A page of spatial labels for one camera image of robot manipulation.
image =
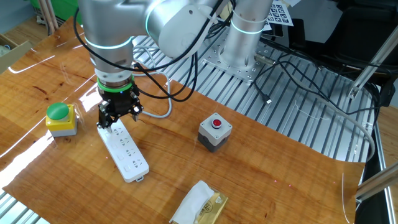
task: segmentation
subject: wooden table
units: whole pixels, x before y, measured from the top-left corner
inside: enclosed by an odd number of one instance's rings
[[[150,167],[127,184],[96,130],[100,100],[68,21],[0,75],[0,187],[50,223],[167,223],[199,180],[229,197],[219,224],[354,222],[364,164],[330,159],[199,93],[174,103],[167,119],[122,118]],[[141,100],[148,112],[167,111],[166,100]],[[46,109],[59,101],[76,106],[76,136],[47,131]],[[214,112],[234,129],[212,154],[197,135]]]
[[[381,108],[378,123],[384,159],[389,167],[398,161],[398,108]],[[390,186],[390,190],[395,216],[398,218],[398,184]]]

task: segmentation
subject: power outlet socket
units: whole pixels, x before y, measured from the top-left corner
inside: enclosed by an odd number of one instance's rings
[[[149,172],[149,165],[144,156],[120,119],[112,124],[111,130],[110,133],[106,129],[98,128],[98,133],[124,181],[127,183],[134,180],[142,181],[144,175]]]

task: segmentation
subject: metal mounting plate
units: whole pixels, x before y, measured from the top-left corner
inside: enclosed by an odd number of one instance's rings
[[[246,68],[236,68],[234,65],[228,65],[224,63],[220,58],[220,51],[223,49],[225,40],[228,33],[224,32],[215,42],[214,44],[206,51],[203,56],[203,60],[212,67],[215,67],[228,75],[232,75],[244,82],[252,83],[254,79],[257,77],[261,68],[264,66],[261,62],[256,62],[253,67]],[[257,52],[260,54],[268,53],[268,50],[265,47],[259,47]]]

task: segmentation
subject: red emergency button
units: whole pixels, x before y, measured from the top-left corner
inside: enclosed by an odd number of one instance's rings
[[[221,127],[221,121],[219,119],[214,119],[211,125],[213,128],[219,129]]]

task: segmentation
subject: green button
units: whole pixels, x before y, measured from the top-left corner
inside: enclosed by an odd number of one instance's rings
[[[47,116],[50,119],[62,119],[68,116],[69,107],[65,103],[54,103],[47,108]]]

